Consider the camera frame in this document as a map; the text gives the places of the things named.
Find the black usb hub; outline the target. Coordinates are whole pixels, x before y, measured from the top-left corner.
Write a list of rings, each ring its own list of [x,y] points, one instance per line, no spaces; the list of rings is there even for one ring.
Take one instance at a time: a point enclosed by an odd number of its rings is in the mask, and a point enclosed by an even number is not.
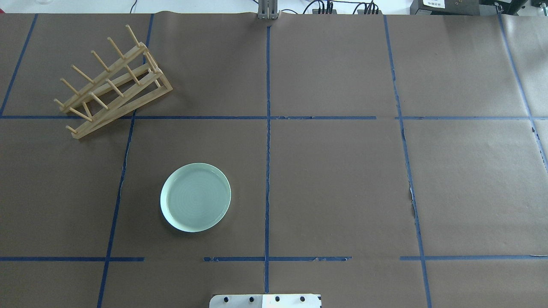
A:
[[[374,2],[360,3],[356,6],[354,14],[358,15],[381,15],[382,12]]]
[[[320,4],[317,9],[312,9],[312,14],[315,15],[334,15],[337,11],[334,8],[333,2],[327,2]]]

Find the wooden dish rack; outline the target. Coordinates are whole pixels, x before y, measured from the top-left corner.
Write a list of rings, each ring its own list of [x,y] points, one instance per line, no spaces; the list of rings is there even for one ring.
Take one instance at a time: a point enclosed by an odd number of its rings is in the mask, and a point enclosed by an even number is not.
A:
[[[72,138],[81,139],[173,90],[166,74],[161,70],[145,43],[139,41],[129,24],[125,25],[133,47],[122,53],[115,41],[108,37],[118,55],[107,65],[94,50],[91,54],[102,66],[102,72],[90,78],[75,65],[71,68],[87,81],[81,89],[60,78],[72,96],[64,102],[54,99],[62,113],[72,113],[84,120],[77,128],[70,125]]]

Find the aluminium frame post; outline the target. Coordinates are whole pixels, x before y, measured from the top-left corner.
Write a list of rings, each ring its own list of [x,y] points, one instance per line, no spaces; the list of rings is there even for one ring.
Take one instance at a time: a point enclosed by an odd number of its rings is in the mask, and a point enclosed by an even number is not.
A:
[[[276,20],[279,17],[278,0],[255,0],[259,20]]]

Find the black computer box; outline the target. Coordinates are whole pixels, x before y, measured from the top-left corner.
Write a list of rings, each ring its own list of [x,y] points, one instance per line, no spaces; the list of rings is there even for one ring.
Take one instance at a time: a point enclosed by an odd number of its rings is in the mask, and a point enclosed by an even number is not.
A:
[[[414,0],[410,15],[480,15],[479,0]]]

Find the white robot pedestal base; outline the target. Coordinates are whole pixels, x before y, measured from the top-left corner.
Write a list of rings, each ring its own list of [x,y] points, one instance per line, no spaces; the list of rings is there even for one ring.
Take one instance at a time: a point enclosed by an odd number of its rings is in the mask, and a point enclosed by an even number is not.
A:
[[[210,308],[321,308],[319,294],[230,294],[215,295]]]

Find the light green plate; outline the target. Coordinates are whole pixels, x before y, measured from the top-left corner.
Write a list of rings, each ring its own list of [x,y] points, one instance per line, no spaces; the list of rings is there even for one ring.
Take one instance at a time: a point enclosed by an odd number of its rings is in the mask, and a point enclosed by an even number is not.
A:
[[[167,223],[197,233],[218,224],[229,210],[232,190],[227,176],[207,163],[190,163],[164,182],[159,204]]]

